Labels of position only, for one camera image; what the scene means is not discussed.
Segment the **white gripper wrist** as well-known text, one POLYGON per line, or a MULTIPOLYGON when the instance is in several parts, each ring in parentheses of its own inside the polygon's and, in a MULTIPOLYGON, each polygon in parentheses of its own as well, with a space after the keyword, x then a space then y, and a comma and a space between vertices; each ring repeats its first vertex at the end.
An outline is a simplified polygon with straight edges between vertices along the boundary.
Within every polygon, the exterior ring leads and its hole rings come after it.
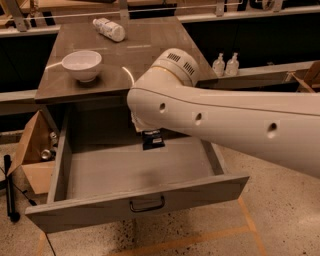
POLYGON ((131 120, 137 132, 156 130, 155 126, 147 124, 146 122, 138 118, 134 113, 131 113, 131 120))

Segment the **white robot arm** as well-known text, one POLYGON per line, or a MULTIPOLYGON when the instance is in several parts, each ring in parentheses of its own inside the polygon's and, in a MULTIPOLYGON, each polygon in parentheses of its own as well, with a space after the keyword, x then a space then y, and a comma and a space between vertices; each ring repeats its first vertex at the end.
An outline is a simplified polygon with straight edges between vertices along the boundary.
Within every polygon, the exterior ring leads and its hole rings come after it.
POLYGON ((320 177, 317 93, 200 89, 199 76, 187 52, 164 51, 128 92, 135 126, 166 128, 320 177))

